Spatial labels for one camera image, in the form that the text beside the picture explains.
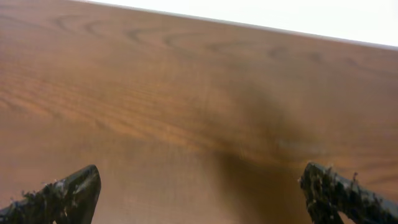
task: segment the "brown wooden surface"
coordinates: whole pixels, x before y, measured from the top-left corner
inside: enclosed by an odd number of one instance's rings
[[[93,223],[310,223],[333,163],[398,200],[398,52],[54,0],[0,2],[0,205],[96,164]]]

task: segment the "white wall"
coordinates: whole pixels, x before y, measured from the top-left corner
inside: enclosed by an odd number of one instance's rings
[[[398,0],[92,0],[398,47]]]

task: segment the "wood grain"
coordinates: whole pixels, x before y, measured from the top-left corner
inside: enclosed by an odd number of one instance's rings
[[[310,223],[308,160],[398,200],[398,52],[0,3],[0,205],[95,163],[94,223]]]

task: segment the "wooden table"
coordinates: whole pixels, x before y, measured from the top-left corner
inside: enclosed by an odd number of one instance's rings
[[[398,200],[398,52],[0,3],[0,205],[96,164],[93,223],[310,223],[308,160]]]

